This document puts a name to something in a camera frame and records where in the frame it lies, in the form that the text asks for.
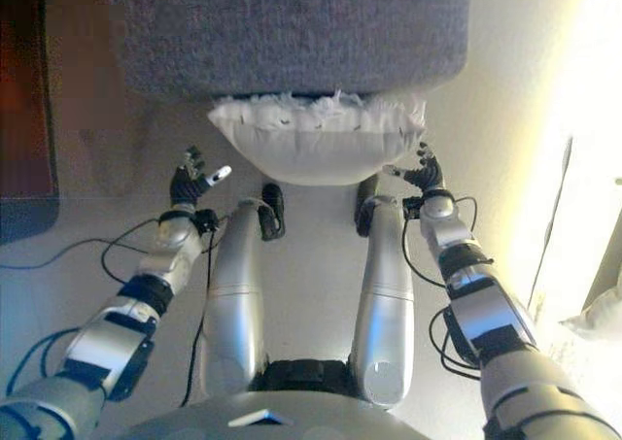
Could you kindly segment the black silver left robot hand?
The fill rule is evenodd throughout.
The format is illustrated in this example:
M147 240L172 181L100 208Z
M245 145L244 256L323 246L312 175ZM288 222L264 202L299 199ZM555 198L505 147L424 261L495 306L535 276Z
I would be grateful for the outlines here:
M211 174L205 174L204 167L202 152L197 146L190 146L184 151L182 162L176 167L169 185L172 206L195 206L200 197L232 173L229 165L224 165Z

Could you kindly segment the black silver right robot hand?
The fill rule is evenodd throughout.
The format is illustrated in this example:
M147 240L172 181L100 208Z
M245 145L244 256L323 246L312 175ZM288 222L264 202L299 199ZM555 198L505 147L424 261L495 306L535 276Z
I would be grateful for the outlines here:
M382 173L401 179L423 193L445 189L443 172L431 147L427 143L420 142L416 154L419 158L418 168L401 168L387 164L383 166Z

